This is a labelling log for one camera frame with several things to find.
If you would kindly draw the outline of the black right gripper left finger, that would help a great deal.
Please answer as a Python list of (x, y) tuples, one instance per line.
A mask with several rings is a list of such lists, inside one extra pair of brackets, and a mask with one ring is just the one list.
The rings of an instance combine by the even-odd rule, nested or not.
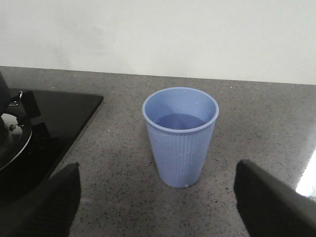
[(2, 237), (67, 237), (79, 207), (79, 164), (63, 167), (0, 210)]

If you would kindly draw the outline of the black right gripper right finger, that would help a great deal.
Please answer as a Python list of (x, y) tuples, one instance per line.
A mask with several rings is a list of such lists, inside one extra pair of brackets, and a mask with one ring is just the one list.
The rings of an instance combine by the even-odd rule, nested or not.
[(316, 203), (248, 159), (237, 163), (234, 193), (250, 236), (316, 235)]

